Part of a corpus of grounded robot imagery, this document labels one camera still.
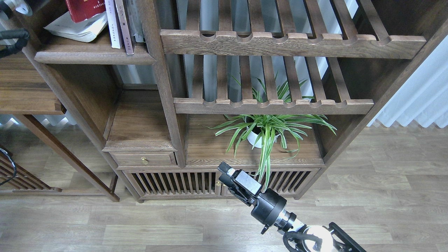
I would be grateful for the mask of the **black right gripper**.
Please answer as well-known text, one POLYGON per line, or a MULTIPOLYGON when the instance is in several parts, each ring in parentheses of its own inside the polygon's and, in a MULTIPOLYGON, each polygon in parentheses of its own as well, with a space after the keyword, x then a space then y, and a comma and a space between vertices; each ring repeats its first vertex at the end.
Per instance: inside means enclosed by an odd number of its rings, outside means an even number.
POLYGON ((264 193, 259 193, 262 185, 257 180, 241 169, 235 170, 225 162, 221 162, 218 170, 222 173, 219 180, 237 199, 247 206, 254 205, 251 215, 256 220, 267 226, 275 223, 287 203, 283 196, 270 188, 264 193))

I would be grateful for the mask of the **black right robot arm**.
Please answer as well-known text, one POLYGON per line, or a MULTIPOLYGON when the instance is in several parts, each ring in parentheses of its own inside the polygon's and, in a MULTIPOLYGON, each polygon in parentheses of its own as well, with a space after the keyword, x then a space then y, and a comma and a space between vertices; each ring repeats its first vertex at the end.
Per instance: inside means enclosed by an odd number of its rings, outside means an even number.
POLYGON ((262 192, 262 185, 243 170, 236 170, 222 162, 218 166, 219 180, 229 191, 247 206, 253 206, 251 215, 264 225, 261 233, 271 226, 278 228, 282 241, 290 252, 363 252, 336 223, 328 227, 305 225, 296 214, 285 210, 286 199, 271 189, 262 192))

